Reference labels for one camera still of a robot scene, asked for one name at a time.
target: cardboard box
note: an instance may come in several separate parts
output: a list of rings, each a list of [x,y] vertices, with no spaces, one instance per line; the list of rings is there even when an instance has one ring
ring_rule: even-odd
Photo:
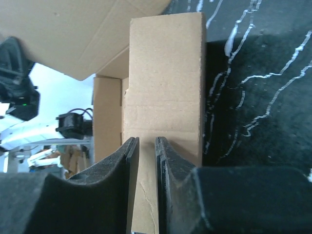
[[[77,172],[82,172],[83,170],[91,166],[90,160],[86,157],[85,152],[78,157],[78,169]]]
[[[81,156],[81,150],[76,145],[66,145],[65,152],[60,153],[60,162],[70,175],[73,176],[78,172],[78,161]]]
[[[96,161],[140,137],[133,231],[158,233],[155,137],[201,165],[205,35],[201,13],[134,19],[129,79],[95,78]]]
[[[128,77],[129,22],[170,0],[0,0],[0,41],[20,39],[27,57],[83,80]]]

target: white scratch marks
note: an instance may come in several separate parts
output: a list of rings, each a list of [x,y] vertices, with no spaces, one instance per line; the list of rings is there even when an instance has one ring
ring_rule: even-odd
[[[242,91],[242,98],[241,98],[241,100],[240,100],[239,105],[236,107],[236,110],[238,110],[238,109],[243,105],[244,100],[245,100],[245,91],[243,90],[243,91]]]
[[[216,6],[215,10],[214,10],[214,13],[213,15],[207,20],[206,22],[206,29],[209,28],[210,24],[211,24],[211,21],[213,21],[213,19],[215,18],[215,16],[217,15],[218,11],[219,11],[219,8],[222,4],[223,0],[219,0],[218,2],[218,5]]]
[[[206,146],[205,146],[205,154],[208,153],[208,150],[209,150],[209,146],[210,146],[210,142],[211,142],[211,138],[212,138],[212,135],[213,135],[213,127],[214,127],[214,121],[215,121],[215,115],[212,114],[211,116],[211,120],[210,120],[210,132],[209,132],[209,139],[206,143]]]
[[[241,84],[244,84],[246,83],[248,80],[252,79],[252,78],[263,78],[263,79],[267,79],[267,78],[270,78],[271,76],[281,76],[283,75],[283,73],[289,68],[289,66],[296,60],[296,58],[298,57],[299,55],[299,52],[302,51],[305,47],[305,45],[308,43],[310,37],[311,37],[311,34],[312,34],[312,31],[308,31],[307,34],[306,34],[306,37],[304,39],[304,41],[297,47],[295,48],[294,50],[294,53],[292,55],[292,58],[285,64],[285,66],[280,70],[279,73],[268,73],[264,76],[260,76],[260,75],[253,75],[253,76],[249,76],[249,77],[246,77],[242,82]]]
[[[213,95],[214,93],[214,90],[215,90],[215,86],[219,80],[219,78],[223,75],[223,73],[219,73],[218,75],[216,75],[216,77],[214,78],[214,83],[212,85],[212,87],[210,88],[209,90],[209,98],[211,98],[211,96]]]
[[[196,12],[201,12],[201,10],[203,9],[203,4],[204,4],[204,0],[198,1],[198,4],[196,6]]]
[[[310,63],[305,66],[301,71],[300,71],[300,75],[299,76],[296,76],[296,77],[293,77],[291,78],[285,85],[283,85],[281,88],[279,88],[275,95],[273,96],[272,100],[270,101],[269,105],[267,106],[267,110],[265,112],[264,115],[262,116],[257,116],[255,117],[249,124],[245,125],[244,127],[246,128],[246,131],[247,131],[247,134],[244,135],[246,137],[250,137],[251,136],[251,133],[250,133],[250,130],[253,129],[254,127],[256,127],[259,123],[258,123],[258,120],[261,119],[261,118],[266,118],[270,115],[270,112],[271,112],[271,107],[272,105],[275,103],[276,99],[278,98],[278,95],[284,90],[286,89],[289,85],[291,85],[296,79],[300,79],[302,77],[305,76],[306,74],[306,71],[308,69],[310,69],[312,67],[312,60],[310,61]]]
[[[249,21],[249,27],[247,28],[246,32],[244,33],[244,36],[243,36],[242,40],[240,41],[240,44],[238,45],[237,49],[233,52],[233,42],[234,42],[234,38],[235,38],[235,35],[237,33],[237,30],[238,30],[238,24],[240,24],[243,21],[243,19],[245,18],[247,13],[252,14],[253,12],[257,11],[260,7],[261,2],[262,2],[262,0],[256,0],[256,1],[251,0],[249,7],[243,11],[243,14],[241,15],[241,17],[235,22],[235,26],[232,29],[232,32],[231,32],[227,42],[225,43],[224,52],[225,52],[225,55],[229,57],[228,69],[225,72],[223,82],[222,82],[221,86],[219,87],[219,90],[216,94],[216,97],[215,97],[212,105],[209,108],[210,111],[215,107],[215,104],[219,100],[221,92],[222,92],[224,86],[226,85],[227,78],[229,77],[229,75],[231,73],[232,61],[234,60],[235,56],[238,54],[238,52],[242,48],[242,46],[243,46],[244,42],[246,41],[247,36],[250,33],[251,29],[254,28],[254,24],[253,24],[254,19],[253,19],[253,17],[251,17],[251,19]]]
[[[231,151],[233,150],[233,148],[234,148],[234,146],[235,146],[235,144],[236,144],[237,136],[238,136],[238,130],[236,129],[236,130],[235,130],[235,135],[234,135],[234,138],[233,138],[233,142],[232,142],[230,148],[228,149],[228,151],[226,152],[225,155],[223,155],[222,157],[220,157],[220,158],[218,159],[218,161],[216,162],[216,164],[218,164],[219,161],[220,161],[221,159],[227,157],[227,156],[231,153]]]

